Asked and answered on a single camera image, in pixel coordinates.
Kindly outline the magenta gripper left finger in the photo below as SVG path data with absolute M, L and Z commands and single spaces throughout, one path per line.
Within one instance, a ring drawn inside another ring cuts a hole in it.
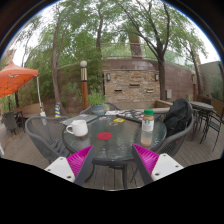
M 46 168 L 46 171 L 75 183 L 76 185 L 82 186 L 87 171 L 92 163 L 93 155 L 94 148 L 90 145 L 70 155 L 68 158 L 57 158 Z

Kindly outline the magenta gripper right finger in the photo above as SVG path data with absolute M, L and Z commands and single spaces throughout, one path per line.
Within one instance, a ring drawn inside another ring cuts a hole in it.
M 168 154 L 157 154 L 133 144 L 132 155 L 145 185 L 183 169 L 183 166 Z

